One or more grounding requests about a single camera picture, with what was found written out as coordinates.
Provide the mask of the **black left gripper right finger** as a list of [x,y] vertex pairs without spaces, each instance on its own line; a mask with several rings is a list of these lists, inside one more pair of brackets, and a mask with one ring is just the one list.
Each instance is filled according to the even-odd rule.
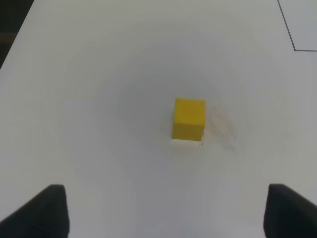
[[317,206],[284,184],[270,184],[264,234],[267,238],[315,238]]

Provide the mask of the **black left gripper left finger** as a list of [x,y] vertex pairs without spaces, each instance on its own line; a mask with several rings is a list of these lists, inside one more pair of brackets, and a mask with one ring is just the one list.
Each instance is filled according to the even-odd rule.
[[66,190],[52,184],[0,222],[2,238],[66,238],[70,232]]

